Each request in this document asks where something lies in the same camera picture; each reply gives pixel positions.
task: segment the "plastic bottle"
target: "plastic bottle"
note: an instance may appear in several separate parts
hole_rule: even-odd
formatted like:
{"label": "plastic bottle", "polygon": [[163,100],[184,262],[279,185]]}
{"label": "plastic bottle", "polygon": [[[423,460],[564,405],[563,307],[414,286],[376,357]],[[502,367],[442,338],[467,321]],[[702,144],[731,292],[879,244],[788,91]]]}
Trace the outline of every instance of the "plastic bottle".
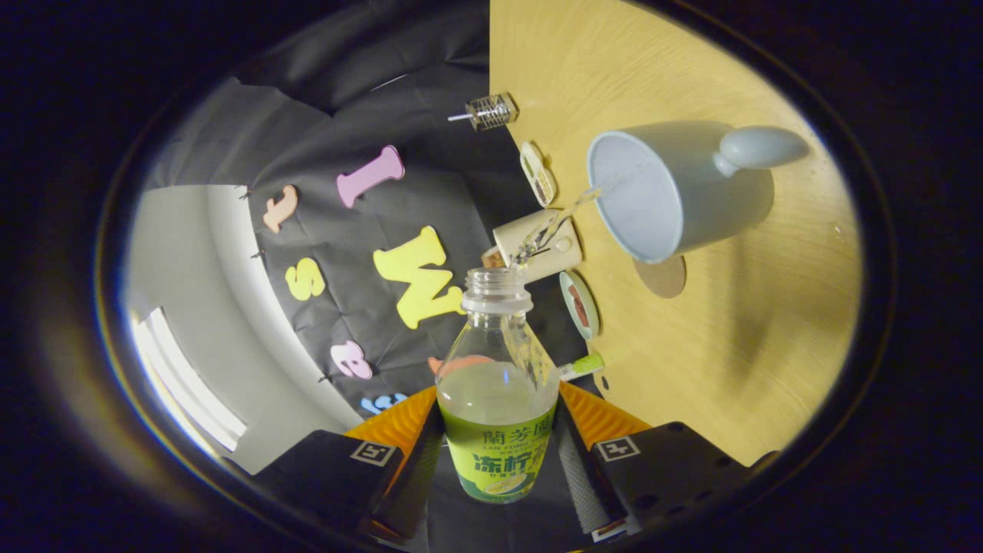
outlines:
{"label": "plastic bottle", "polygon": [[511,503],[543,465],[559,371],[526,324],[521,270],[473,269],[467,285],[468,322],[436,373],[437,402],[465,492]]}

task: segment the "yellow letter w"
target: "yellow letter w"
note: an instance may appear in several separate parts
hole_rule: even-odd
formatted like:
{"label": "yellow letter w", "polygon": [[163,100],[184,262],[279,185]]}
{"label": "yellow letter w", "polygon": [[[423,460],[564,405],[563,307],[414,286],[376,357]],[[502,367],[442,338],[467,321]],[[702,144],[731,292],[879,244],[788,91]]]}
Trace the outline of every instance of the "yellow letter w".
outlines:
{"label": "yellow letter w", "polygon": [[419,236],[401,246],[387,252],[376,250],[373,261],[378,273],[386,280],[410,283],[396,303],[396,312],[407,327],[416,329],[421,320],[442,313],[453,311],[464,315],[461,288],[451,286],[447,293],[436,297],[450,282],[451,272],[421,269],[424,265],[443,265],[447,261],[447,254],[432,226],[423,227]]}

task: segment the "small round dish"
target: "small round dish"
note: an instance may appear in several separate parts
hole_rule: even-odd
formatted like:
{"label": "small round dish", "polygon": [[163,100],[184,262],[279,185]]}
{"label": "small round dish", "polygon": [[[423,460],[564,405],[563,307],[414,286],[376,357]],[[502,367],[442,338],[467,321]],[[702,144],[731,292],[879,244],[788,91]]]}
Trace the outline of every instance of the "small round dish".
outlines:
{"label": "small round dish", "polygon": [[599,335],[601,323],[598,319],[598,306],[595,305],[594,296],[584,280],[572,271],[564,271],[559,274],[559,286],[570,318],[577,326],[580,336],[591,339]]}

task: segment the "bottle neck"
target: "bottle neck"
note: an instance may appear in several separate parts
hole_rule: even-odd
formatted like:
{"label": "bottle neck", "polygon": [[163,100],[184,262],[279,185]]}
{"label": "bottle neck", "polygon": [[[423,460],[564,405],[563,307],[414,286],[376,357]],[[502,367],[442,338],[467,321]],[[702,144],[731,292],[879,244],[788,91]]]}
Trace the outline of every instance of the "bottle neck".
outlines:
{"label": "bottle neck", "polygon": [[481,268],[468,272],[461,307],[468,313],[511,315],[533,308],[526,291],[524,271],[506,268]]}
{"label": "bottle neck", "polygon": [[468,312],[468,325],[475,329],[498,330],[506,325],[525,325],[526,314],[518,313],[483,313],[480,311]]}

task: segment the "mug handle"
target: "mug handle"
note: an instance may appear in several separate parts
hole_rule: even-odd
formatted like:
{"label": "mug handle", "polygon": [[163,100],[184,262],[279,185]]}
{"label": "mug handle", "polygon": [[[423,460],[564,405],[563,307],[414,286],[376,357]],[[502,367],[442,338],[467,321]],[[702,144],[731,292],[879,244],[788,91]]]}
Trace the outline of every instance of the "mug handle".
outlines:
{"label": "mug handle", "polygon": [[809,154],[802,137],[778,127],[743,127],[730,131],[721,139],[720,151],[714,153],[714,165],[723,176],[740,169],[771,169]]}

